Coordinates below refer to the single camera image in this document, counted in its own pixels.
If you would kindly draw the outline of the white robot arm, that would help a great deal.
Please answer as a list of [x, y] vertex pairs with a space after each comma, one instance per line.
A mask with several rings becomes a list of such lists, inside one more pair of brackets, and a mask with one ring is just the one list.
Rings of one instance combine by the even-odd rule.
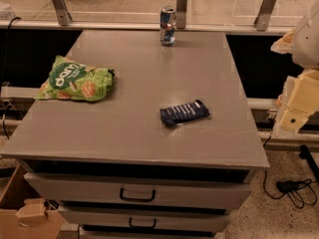
[[277, 120], [281, 129], [298, 132], [319, 110], [319, 1], [270, 50], [290, 54], [292, 62], [302, 69], [284, 84]]

